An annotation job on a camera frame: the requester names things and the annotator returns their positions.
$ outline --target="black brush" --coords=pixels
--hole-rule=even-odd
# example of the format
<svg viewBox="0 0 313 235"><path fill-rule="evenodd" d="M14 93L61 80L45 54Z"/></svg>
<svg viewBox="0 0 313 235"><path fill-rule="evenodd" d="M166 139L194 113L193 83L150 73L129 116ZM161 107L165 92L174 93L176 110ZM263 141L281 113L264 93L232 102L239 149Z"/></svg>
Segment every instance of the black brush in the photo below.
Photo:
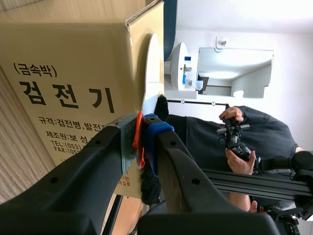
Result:
<svg viewBox="0 0 313 235"><path fill-rule="evenodd" d="M162 121L165 121L168 117L168 103L166 97L161 95L157 99L155 115ZM150 161L147 156L144 156L145 166L141 169L141 201L146 205L152 205L159 201L159 195L161 193L161 184L158 177L153 175Z"/></svg>

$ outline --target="wooden floor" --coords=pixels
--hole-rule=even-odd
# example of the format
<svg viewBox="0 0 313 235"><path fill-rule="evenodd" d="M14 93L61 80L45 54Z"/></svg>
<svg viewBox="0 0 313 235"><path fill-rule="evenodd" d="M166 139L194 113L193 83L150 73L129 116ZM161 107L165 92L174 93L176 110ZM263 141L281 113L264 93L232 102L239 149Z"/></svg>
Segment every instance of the wooden floor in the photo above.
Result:
<svg viewBox="0 0 313 235"><path fill-rule="evenodd" d="M143 215L143 204L140 199L123 197L112 235L128 235Z"/></svg>
<svg viewBox="0 0 313 235"><path fill-rule="evenodd" d="M25 6L42 0L0 0L0 11L5 11L20 6Z"/></svg>
<svg viewBox="0 0 313 235"><path fill-rule="evenodd" d="M0 71L0 203L55 167L10 83Z"/></svg>

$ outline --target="hand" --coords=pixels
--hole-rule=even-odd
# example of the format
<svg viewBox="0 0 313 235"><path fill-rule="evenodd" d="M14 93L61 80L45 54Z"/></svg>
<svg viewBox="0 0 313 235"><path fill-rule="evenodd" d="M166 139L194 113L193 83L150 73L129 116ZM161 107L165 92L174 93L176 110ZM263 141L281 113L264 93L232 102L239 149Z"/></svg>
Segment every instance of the hand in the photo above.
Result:
<svg viewBox="0 0 313 235"><path fill-rule="evenodd" d="M256 213L256 212L258 212L258 203L257 203L256 201L253 201L253 202L251 203L250 212L251 212L251 213Z"/></svg>
<svg viewBox="0 0 313 235"><path fill-rule="evenodd" d="M238 158L231 150L226 150L225 153L227 157L227 163L234 173L252 175L255 160L255 151L251 152L249 162Z"/></svg>
<svg viewBox="0 0 313 235"><path fill-rule="evenodd" d="M241 112L240 108L237 107L230 107L222 112L222 114L220 115L221 120L223 118L230 119L231 117L235 118L238 122L242 122L244 120L243 113Z"/></svg>

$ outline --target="orange clip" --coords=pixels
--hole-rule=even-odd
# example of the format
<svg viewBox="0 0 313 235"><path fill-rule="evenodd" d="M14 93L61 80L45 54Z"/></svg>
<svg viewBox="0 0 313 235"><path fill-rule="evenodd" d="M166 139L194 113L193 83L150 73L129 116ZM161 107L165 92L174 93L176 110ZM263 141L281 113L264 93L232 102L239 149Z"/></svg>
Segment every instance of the orange clip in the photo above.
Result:
<svg viewBox="0 0 313 235"><path fill-rule="evenodd" d="M139 112L137 115L136 133L135 133L135 138L133 142L133 147L138 152L138 155L137 155L138 169L142 169L145 166L145 161L143 160L144 148L141 143L141 121L142 121L142 112Z"/></svg>

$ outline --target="wall hook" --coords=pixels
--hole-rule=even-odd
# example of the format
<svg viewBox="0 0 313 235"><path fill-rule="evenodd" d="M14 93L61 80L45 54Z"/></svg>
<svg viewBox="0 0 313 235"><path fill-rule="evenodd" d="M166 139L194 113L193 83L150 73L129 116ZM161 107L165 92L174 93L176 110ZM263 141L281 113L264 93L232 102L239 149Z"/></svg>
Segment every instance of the wall hook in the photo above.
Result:
<svg viewBox="0 0 313 235"><path fill-rule="evenodd" d="M218 48L218 47L217 47L217 38L218 38L218 37L219 37L219 36L216 35L214 51L215 51L216 53L221 53L221 51L224 49L224 47L225 47L225 45L226 45L226 41L223 41L223 42L222 42L222 48Z"/></svg>

